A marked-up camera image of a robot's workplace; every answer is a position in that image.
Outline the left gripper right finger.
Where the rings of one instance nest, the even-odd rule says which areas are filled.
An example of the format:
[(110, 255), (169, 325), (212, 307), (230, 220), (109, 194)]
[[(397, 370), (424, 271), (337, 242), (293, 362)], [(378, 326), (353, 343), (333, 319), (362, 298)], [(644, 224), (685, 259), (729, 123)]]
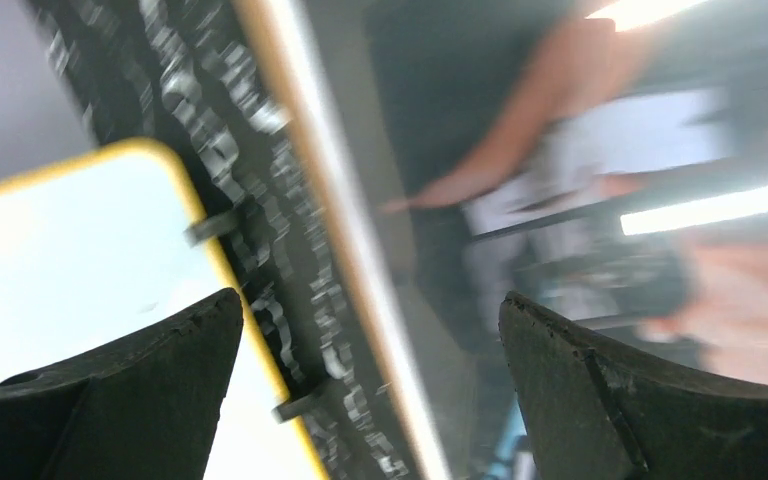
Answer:
[(543, 479), (768, 479), (768, 385), (685, 367), (510, 292), (501, 342)]

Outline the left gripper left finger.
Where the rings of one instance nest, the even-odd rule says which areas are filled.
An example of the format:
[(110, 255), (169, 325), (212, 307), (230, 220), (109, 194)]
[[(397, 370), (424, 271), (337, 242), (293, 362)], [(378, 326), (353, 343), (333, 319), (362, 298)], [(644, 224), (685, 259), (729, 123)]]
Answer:
[(0, 383), (0, 479), (200, 479), (243, 331), (225, 288)]

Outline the printed photo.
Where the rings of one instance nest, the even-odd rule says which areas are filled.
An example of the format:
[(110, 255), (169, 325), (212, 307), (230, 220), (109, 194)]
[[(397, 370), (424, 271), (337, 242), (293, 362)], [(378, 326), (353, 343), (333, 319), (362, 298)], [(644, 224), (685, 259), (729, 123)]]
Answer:
[(768, 385), (768, 1), (241, 1), (428, 479), (543, 479), (516, 292)]

